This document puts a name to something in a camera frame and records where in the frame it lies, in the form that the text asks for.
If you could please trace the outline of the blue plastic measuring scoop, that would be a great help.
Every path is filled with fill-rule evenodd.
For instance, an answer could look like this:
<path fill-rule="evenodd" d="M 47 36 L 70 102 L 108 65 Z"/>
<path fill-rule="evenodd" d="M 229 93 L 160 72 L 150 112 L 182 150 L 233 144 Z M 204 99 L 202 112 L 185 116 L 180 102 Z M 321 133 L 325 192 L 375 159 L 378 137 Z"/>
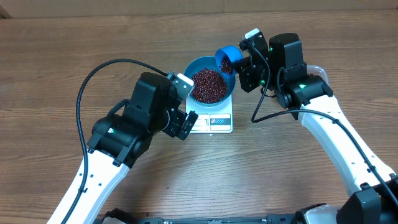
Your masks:
<path fill-rule="evenodd" d="M 241 59 L 243 59 L 241 51 L 233 45 L 219 48 L 215 53 L 217 68 L 222 75 L 228 78 L 235 76 L 236 71 L 233 68 L 233 63 Z"/>

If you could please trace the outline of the red beans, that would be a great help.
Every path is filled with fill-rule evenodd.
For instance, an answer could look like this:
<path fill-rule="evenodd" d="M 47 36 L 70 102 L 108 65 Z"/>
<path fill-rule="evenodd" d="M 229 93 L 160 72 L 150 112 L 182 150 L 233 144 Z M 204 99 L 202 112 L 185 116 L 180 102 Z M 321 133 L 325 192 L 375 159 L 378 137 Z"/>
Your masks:
<path fill-rule="evenodd" d="M 200 103 L 217 103 L 228 92 L 227 83 L 216 70 L 203 68 L 192 76 L 192 80 L 195 83 L 192 97 Z"/>

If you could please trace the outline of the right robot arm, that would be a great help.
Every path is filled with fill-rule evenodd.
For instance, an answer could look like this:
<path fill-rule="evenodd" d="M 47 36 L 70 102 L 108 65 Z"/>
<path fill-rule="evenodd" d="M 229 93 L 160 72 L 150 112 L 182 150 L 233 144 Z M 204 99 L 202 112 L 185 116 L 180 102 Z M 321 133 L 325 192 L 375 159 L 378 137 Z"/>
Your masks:
<path fill-rule="evenodd" d="M 292 223 L 396 223 L 397 174 L 363 141 L 340 108 L 328 82 L 308 71 L 295 33 L 266 40 L 261 31 L 246 33 L 234 60 L 241 88 L 272 90 L 283 114 L 291 114 L 320 143 L 336 167 L 348 200 L 340 207 L 325 203 L 300 209 Z"/>

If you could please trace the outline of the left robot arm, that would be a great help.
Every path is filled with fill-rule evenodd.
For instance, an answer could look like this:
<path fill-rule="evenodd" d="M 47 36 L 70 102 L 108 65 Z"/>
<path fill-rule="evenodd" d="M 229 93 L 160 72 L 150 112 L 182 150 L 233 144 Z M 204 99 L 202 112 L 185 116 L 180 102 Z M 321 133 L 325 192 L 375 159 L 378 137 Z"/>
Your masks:
<path fill-rule="evenodd" d="M 178 107 L 194 89 L 185 75 L 145 72 L 131 99 L 122 100 L 99 119 L 86 142 L 87 158 L 49 223 L 93 223 L 111 192 L 162 131 L 185 140 L 198 116 Z"/>

